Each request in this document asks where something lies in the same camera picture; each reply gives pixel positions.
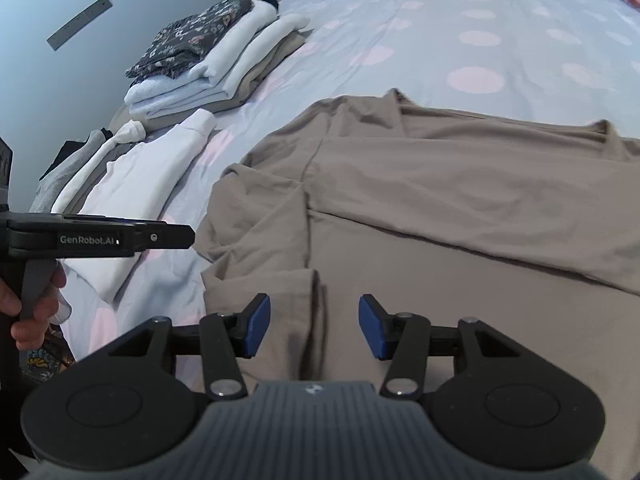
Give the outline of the person's left hand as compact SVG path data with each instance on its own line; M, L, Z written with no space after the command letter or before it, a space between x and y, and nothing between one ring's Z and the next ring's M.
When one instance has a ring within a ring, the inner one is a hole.
M58 313L58 291L66 285L66 275L58 263L46 293L32 307L32 317L12 325L11 335L18 350L37 350L41 347L50 325L50 318ZM9 316L21 313L21 300L1 282L1 312Z

